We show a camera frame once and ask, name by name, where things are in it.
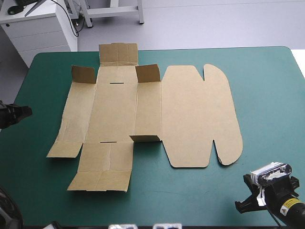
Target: cardboard flap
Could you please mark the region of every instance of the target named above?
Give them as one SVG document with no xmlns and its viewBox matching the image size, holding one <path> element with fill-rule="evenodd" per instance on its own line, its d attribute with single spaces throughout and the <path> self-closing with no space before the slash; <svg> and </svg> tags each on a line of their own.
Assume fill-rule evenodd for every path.
<svg viewBox="0 0 305 229">
<path fill-rule="evenodd" d="M 100 44 L 101 66 L 138 65 L 138 45 L 135 43 Z"/>
<path fill-rule="evenodd" d="M 76 83 L 96 83 L 94 68 L 72 65 L 72 80 Z"/>
<path fill-rule="evenodd" d="M 161 139 L 157 135 L 131 135 L 130 138 L 134 142 L 160 142 Z"/>
<path fill-rule="evenodd" d="M 75 158 L 82 146 L 82 142 L 55 142 L 47 157 Z"/>
<path fill-rule="evenodd" d="M 157 64 L 136 66 L 135 69 L 139 83 L 160 81 L 160 71 Z"/>
<path fill-rule="evenodd" d="M 62 114 L 61 127 L 48 157 L 67 157 L 64 150 L 59 150 L 59 142 L 67 142 L 68 147 L 72 143 L 81 145 L 85 141 L 95 90 L 96 84 L 72 82 Z M 68 157 L 76 157 L 78 152 L 79 149 Z"/>
<path fill-rule="evenodd" d="M 132 156 L 133 142 L 85 143 L 68 190 L 127 191 Z"/>
<path fill-rule="evenodd" d="M 128 171 L 105 171 L 94 189 L 88 191 L 124 191 L 127 192 L 131 170 Z"/>
<path fill-rule="evenodd" d="M 173 167 L 206 167 L 215 140 L 223 165 L 238 159 L 242 137 L 225 74 L 205 65 L 169 66 L 162 80 L 162 138 Z"/>
<path fill-rule="evenodd" d="M 127 192 L 131 171 L 78 172 L 68 191 L 124 191 Z"/>
<path fill-rule="evenodd" d="M 223 165 L 235 162 L 243 150 L 243 139 L 237 121 L 230 85 L 225 74 L 217 67 L 206 64 L 204 81 L 213 103 L 213 139 L 218 159 Z"/>
<path fill-rule="evenodd" d="M 139 83 L 135 133 L 161 138 L 161 82 Z"/>
</svg>

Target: white floor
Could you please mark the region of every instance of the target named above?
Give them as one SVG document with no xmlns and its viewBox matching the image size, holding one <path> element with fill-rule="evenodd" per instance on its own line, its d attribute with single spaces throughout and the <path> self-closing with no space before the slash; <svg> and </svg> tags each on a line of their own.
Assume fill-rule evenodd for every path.
<svg viewBox="0 0 305 229">
<path fill-rule="evenodd" d="M 136 0 L 120 0 L 135 5 Z M 107 1 L 88 0 L 91 8 Z M 98 44 L 136 42 L 140 50 L 248 46 L 305 49 L 305 0 L 143 0 L 145 24 L 137 16 L 93 19 L 79 51 Z M 0 30 L 0 99 L 14 101 L 27 68 Z"/>
</svg>

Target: cable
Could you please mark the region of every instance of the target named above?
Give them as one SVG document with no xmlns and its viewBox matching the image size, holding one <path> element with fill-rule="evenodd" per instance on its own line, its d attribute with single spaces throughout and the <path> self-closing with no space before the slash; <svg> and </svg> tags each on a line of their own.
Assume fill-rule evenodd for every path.
<svg viewBox="0 0 305 229">
<path fill-rule="evenodd" d="M 66 13 L 67 18 L 68 18 L 69 23 L 70 23 L 71 30 L 72 30 L 72 32 L 73 32 L 73 35 L 76 36 L 76 37 L 78 37 L 78 36 L 79 36 L 79 32 L 80 32 L 80 31 L 83 29 L 83 27 L 84 27 L 85 19 L 84 19 L 84 21 L 83 21 L 83 23 L 82 23 L 81 30 L 77 31 L 77 29 L 76 29 L 75 26 L 73 25 L 72 21 L 70 20 L 70 17 L 69 17 L 69 15 L 68 15 L 67 11 L 63 8 L 63 6 L 60 5 L 58 2 L 56 2 L 56 1 L 54 1 L 54 0 L 51 0 L 51 1 L 54 2 L 54 3 L 56 3 L 57 5 L 59 5 L 59 6 L 62 8 L 62 10 Z"/>
<path fill-rule="evenodd" d="M 269 214 L 271 215 L 271 217 L 274 219 L 274 221 L 276 222 L 276 224 L 278 225 L 279 229 L 282 229 L 282 225 L 280 224 L 280 222 L 276 219 L 276 217 L 272 214 L 272 212 L 270 211 L 270 209 L 268 208 L 268 206 L 266 205 L 267 211 L 269 212 Z"/>
</svg>

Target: cardboard panel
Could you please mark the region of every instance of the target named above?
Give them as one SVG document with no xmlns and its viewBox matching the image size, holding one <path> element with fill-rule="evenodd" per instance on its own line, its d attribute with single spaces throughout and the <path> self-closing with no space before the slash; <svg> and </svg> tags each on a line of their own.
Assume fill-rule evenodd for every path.
<svg viewBox="0 0 305 229">
<path fill-rule="evenodd" d="M 112 43 L 100 45 L 101 66 L 138 65 L 137 44 Z"/>
<path fill-rule="evenodd" d="M 161 82 L 139 83 L 135 135 L 161 138 Z"/>
<path fill-rule="evenodd" d="M 138 83 L 134 66 L 113 66 L 99 69 L 100 83 Z"/>
<path fill-rule="evenodd" d="M 139 83 L 160 81 L 160 71 L 157 64 L 136 66 L 135 69 Z"/>
<path fill-rule="evenodd" d="M 242 152 L 242 137 L 225 74 L 204 67 L 169 66 L 162 80 L 162 136 L 173 167 L 206 167 L 213 140 L 224 165 Z"/>
<path fill-rule="evenodd" d="M 78 155 L 79 146 L 84 142 L 88 130 L 95 90 L 96 84 L 71 84 L 62 114 L 61 127 L 55 140 L 56 144 L 51 148 L 48 157 L 76 157 Z"/>
<path fill-rule="evenodd" d="M 119 142 L 111 144 L 111 171 L 127 171 L 132 169 L 133 142 Z"/>
<path fill-rule="evenodd" d="M 105 171 L 94 190 L 88 191 L 125 191 L 128 190 L 131 171 Z"/>
<path fill-rule="evenodd" d="M 94 68 L 72 65 L 72 80 L 76 83 L 96 83 Z"/>
<path fill-rule="evenodd" d="M 111 143 L 84 143 L 78 172 L 107 171 L 110 169 Z"/>
<path fill-rule="evenodd" d="M 95 189 L 102 172 L 78 172 L 68 187 L 68 191 Z"/>
<path fill-rule="evenodd" d="M 86 142 L 130 141 L 134 134 L 137 84 L 98 85 Z"/>
</svg>

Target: cardboard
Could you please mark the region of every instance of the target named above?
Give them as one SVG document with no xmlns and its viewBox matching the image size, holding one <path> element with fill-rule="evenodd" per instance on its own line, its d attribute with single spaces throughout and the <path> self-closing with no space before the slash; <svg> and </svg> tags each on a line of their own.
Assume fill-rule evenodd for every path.
<svg viewBox="0 0 305 229">
<path fill-rule="evenodd" d="M 92 69 L 72 67 L 58 137 L 48 157 L 75 157 L 79 168 L 68 190 L 127 191 L 133 142 L 163 141 L 173 167 L 206 167 L 213 141 L 222 164 L 238 159 L 242 138 L 225 74 L 204 66 L 137 66 L 136 44 L 100 45 Z"/>
<path fill-rule="evenodd" d="M 78 155 L 85 141 L 95 96 L 96 83 L 92 77 L 94 78 L 93 68 L 72 67 L 73 82 L 62 114 L 61 127 L 47 157 Z"/>
<path fill-rule="evenodd" d="M 68 190 L 127 191 L 133 143 L 84 143 L 78 171 Z"/>
<path fill-rule="evenodd" d="M 206 167 L 213 141 L 219 161 L 229 165 L 243 141 L 230 86 L 217 67 L 169 66 L 162 80 L 162 140 L 173 167 Z"/>
</svg>

